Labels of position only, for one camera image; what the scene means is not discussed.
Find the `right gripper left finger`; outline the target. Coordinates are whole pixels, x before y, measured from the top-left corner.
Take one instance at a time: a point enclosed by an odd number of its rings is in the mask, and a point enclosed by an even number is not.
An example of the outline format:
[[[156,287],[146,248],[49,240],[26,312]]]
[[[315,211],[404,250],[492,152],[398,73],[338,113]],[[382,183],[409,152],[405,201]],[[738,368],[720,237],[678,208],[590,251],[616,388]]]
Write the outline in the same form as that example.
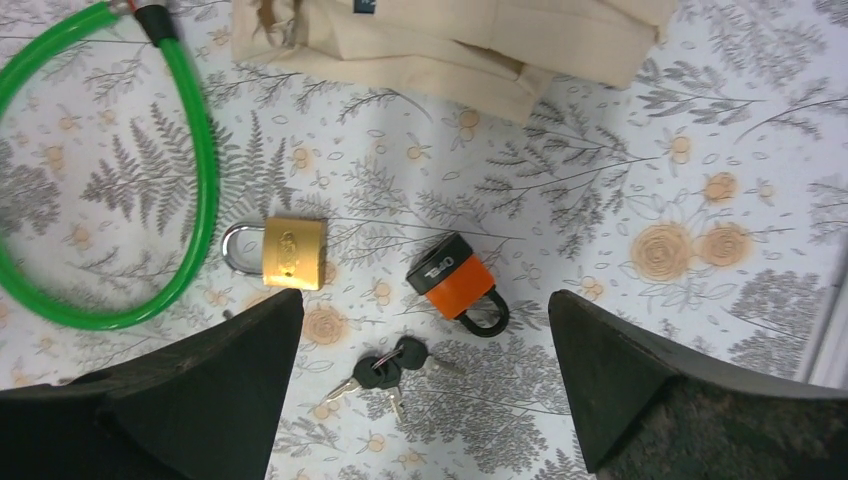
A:
[[[304,320],[283,290],[62,385],[1,394],[5,479],[261,479]]]

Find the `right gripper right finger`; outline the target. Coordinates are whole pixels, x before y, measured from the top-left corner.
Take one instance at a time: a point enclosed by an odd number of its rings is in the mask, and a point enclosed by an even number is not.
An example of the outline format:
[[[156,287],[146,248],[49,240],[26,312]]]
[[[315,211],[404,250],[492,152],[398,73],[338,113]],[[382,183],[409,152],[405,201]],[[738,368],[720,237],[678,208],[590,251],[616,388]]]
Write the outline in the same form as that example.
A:
[[[715,359],[576,293],[549,299],[588,472],[599,479],[843,479],[847,394]]]

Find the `brass padlock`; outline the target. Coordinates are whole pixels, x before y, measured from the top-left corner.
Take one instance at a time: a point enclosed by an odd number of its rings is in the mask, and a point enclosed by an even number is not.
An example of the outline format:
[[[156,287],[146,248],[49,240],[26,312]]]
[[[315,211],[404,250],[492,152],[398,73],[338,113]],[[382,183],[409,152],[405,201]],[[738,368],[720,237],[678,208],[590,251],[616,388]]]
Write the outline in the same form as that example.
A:
[[[242,262],[235,250],[236,240],[253,232],[262,235],[258,266]],[[222,236],[221,255],[235,274],[259,278],[266,286],[319,291],[325,283],[326,241],[324,220],[269,217],[231,225]]]

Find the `black head key bunch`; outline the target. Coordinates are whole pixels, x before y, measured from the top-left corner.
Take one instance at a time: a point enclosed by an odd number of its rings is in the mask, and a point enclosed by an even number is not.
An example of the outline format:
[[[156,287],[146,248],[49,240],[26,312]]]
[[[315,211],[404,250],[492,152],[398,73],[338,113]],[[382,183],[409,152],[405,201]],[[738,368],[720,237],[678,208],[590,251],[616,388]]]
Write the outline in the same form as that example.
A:
[[[400,383],[406,371],[421,371],[435,368],[441,372],[464,375],[458,366],[432,355],[423,340],[413,336],[401,337],[395,347],[382,356],[363,356],[354,365],[351,376],[325,397],[326,402],[335,401],[359,390],[380,390],[388,396],[389,404],[403,423],[406,412]]]

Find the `orange black key bunch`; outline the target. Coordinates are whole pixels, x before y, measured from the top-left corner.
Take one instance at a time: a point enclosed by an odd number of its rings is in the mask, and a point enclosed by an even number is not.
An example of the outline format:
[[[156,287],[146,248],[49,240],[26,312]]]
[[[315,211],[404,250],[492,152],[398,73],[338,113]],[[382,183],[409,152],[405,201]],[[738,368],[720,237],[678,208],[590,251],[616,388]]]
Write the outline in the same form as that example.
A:
[[[478,337],[495,337],[509,324],[510,310],[497,292],[493,275],[458,232],[429,249],[411,266],[405,280],[443,317],[459,322]],[[481,326],[468,316],[468,310],[483,298],[497,307],[498,317],[491,326]]]

